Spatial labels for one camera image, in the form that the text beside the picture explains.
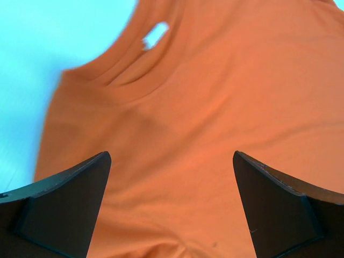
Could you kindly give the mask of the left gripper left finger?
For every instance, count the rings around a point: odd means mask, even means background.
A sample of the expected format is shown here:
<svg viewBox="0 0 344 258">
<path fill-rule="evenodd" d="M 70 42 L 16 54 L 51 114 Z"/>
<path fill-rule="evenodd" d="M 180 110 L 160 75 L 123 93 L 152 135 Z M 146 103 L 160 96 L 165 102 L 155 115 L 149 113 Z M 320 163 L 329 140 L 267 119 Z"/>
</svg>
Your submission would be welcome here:
<svg viewBox="0 0 344 258">
<path fill-rule="evenodd" d="M 108 152 L 1 194 L 1 257 L 86 257 L 111 167 Z"/>
</svg>

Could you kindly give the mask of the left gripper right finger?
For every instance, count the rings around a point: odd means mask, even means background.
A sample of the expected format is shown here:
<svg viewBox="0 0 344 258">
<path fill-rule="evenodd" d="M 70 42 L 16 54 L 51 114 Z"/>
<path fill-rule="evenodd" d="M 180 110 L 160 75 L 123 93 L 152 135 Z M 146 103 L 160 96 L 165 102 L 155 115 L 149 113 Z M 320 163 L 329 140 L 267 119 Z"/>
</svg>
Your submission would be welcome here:
<svg viewBox="0 0 344 258">
<path fill-rule="evenodd" d="M 257 257 L 343 257 L 343 194 L 240 151 L 233 167 Z"/>
</svg>

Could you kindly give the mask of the orange t shirt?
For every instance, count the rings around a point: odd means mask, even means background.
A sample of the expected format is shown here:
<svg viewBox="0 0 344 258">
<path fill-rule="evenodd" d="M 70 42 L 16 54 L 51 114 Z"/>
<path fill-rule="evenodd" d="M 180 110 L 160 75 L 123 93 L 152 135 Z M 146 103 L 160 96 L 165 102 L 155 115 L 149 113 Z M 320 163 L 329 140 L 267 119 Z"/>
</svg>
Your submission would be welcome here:
<svg viewBox="0 0 344 258">
<path fill-rule="evenodd" d="M 89 257 L 254 257 L 235 151 L 343 192 L 343 12 L 140 1 L 110 49 L 62 74 L 35 180 L 102 151 Z"/>
</svg>

